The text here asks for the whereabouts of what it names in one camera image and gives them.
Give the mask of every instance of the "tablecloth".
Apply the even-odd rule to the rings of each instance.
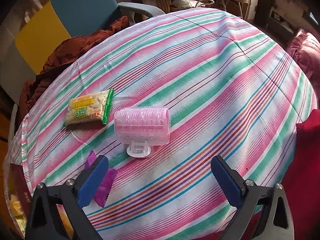
[[[108,88],[108,125],[63,127],[69,99]],[[169,108],[170,142],[150,158],[128,156],[115,139],[115,111],[133,106]],[[4,168],[22,163],[32,193],[39,182],[76,178],[94,150],[118,170],[106,206],[84,208],[103,239],[196,239],[235,212],[212,157],[273,186],[294,157],[295,124],[316,107],[308,79],[277,43],[236,16],[194,8],[127,28],[66,69],[25,117]]]

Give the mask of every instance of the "purple wrapper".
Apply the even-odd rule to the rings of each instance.
[[[91,164],[96,160],[96,155],[93,150],[90,151],[89,156],[87,158],[87,161],[85,162],[84,168],[87,169],[91,166]],[[118,171],[109,168],[107,173],[105,174],[102,182],[100,183],[95,195],[93,196],[93,199],[96,201],[96,203],[100,207],[104,207],[106,204],[106,200],[108,198],[108,195],[110,193],[112,183],[117,176]]]

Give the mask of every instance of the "blue gripper pad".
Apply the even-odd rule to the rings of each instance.
[[[82,184],[82,186],[78,190],[77,203],[80,208],[83,208],[90,204],[90,201],[92,200],[100,183],[102,182],[105,174],[108,171],[109,160],[107,157],[101,155],[95,160],[95,162],[91,165],[91,167],[94,167],[93,170],[91,171],[88,178],[85,180],[85,182]]]
[[[241,190],[216,156],[211,160],[211,171],[229,204],[237,209],[240,208],[242,206]]]

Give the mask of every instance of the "chair armrest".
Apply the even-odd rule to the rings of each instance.
[[[14,137],[14,127],[15,127],[15,122],[16,122],[16,114],[18,111],[18,105],[14,104],[12,113],[11,113],[11,118],[10,118],[10,125],[9,125],[9,135],[8,135],[8,148],[10,148],[10,145],[12,143],[13,137]]]
[[[135,13],[143,14],[148,18],[153,16],[165,14],[163,10],[158,7],[142,4],[142,3],[132,3],[132,2],[120,2],[118,3],[120,9],[132,11]]]

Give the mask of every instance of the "wooden floor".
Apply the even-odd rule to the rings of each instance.
[[[8,138],[10,121],[0,114],[0,136]],[[3,180],[3,169],[2,164],[4,158],[7,155],[8,144],[0,140],[0,218],[9,227],[15,230],[14,223],[8,212],[7,204],[4,198],[4,180]]]

